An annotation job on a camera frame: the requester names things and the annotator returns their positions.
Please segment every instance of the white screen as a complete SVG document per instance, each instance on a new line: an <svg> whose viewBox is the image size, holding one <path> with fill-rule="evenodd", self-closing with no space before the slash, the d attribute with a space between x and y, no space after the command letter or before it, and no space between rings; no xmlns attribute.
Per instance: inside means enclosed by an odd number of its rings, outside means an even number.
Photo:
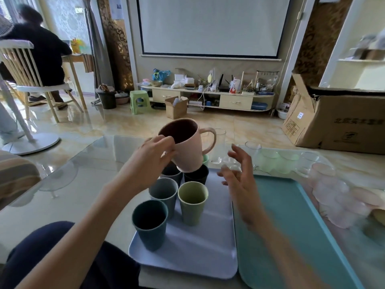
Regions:
<svg viewBox="0 0 385 289"><path fill-rule="evenodd" d="M276 57L290 0L137 0L144 54Z"/></svg>

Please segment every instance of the mug handle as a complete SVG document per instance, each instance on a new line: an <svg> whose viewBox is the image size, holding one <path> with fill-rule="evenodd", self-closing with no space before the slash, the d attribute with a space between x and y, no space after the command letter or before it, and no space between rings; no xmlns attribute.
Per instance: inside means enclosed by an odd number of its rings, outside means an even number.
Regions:
<svg viewBox="0 0 385 289"><path fill-rule="evenodd" d="M199 134L203 134L203 133L207 133L207 132L211 132L211 133L214 134L214 142L213 142L213 144L212 144L209 148L203 150L202 155L206 155L206 154L209 153L211 150L213 150L214 145L215 145L215 143L216 143L216 131L215 131L213 128L208 127L208 128L203 128L203 129L200 129L200 130L199 130Z"/></svg>

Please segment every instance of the small cardboard box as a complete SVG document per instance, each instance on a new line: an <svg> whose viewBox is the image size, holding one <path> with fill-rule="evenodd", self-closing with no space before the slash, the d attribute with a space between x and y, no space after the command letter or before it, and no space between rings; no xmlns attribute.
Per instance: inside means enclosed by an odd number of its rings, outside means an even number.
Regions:
<svg viewBox="0 0 385 289"><path fill-rule="evenodd" d="M179 101L176 106L173 106L172 103L176 98L177 96L164 100L164 103L166 104L166 116L170 119L178 119L187 113L187 103L189 99L187 97L181 96L181 101Z"/></svg>
<svg viewBox="0 0 385 289"><path fill-rule="evenodd" d="M385 154L385 92L307 87L296 93L283 132L295 146Z"/></svg>

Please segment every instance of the wooden desk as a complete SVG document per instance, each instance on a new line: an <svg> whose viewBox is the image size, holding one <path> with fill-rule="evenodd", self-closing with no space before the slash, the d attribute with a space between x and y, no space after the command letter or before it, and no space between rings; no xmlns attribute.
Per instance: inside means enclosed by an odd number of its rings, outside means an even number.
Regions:
<svg viewBox="0 0 385 289"><path fill-rule="evenodd" d="M88 55L88 54L83 53L83 54L72 54L72 55L68 55L68 56L62 56L63 63L70 63L71 71L72 71L72 74L74 75L75 85L76 85L77 91L79 91L79 96L80 96L80 100L82 102L84 111L87 111L87 106L86 106L85 101L84 101L83 92L82 92L82 89L81 89L80 84L79 84L79 79L76 75L74 62L83 62L84 68L86 68L86 62L85 62L85 56L86 55Z"/></svg>

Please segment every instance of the right hand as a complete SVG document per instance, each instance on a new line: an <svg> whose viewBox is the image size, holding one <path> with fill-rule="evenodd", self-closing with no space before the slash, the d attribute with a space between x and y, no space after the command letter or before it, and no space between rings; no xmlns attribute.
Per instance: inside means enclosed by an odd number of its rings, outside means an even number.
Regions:
<svg viewBox="0 0 385 289"><path fill-rule="evenodd" d="M256 222L264 215L253 176L253 164L250 155L243 149L234 144L231 148L233 151L229 151L228 155L241 164L242 172L230 170L226 165L223 165L218 175L225 179L222 184L229 186L230 195L243 221L249 228L253 229Z"/></svg>

